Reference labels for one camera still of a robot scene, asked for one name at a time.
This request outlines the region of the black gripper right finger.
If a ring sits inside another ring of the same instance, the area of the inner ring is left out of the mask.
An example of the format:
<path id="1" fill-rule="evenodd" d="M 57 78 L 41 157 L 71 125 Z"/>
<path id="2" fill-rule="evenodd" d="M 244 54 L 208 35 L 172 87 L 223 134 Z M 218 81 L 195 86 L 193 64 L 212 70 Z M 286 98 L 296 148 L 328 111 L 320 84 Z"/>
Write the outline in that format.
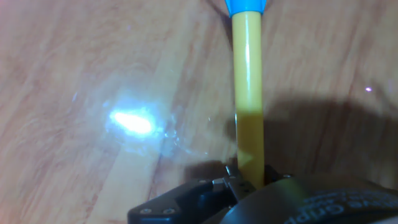
<path id="1" fill-rule="evenodd" d="M 281 180 L 292 178 L 292 174 L 277 172 L 272 166 L 264 166 L 264 185 L 275 185 Z"/>

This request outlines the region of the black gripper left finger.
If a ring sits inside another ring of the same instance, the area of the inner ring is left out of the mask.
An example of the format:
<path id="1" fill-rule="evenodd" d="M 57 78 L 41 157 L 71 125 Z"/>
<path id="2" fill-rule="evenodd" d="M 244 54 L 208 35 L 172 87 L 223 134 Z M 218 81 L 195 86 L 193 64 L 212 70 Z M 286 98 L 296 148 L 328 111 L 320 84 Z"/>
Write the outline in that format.
<path id="1" fill-rule="evenodd" d="M 127 224 L 221 223 L 249 195 L 249 182 L 240 171 L 230 166 L 225 169 L 222 178 L 189 181 L 130 209 Z"/>

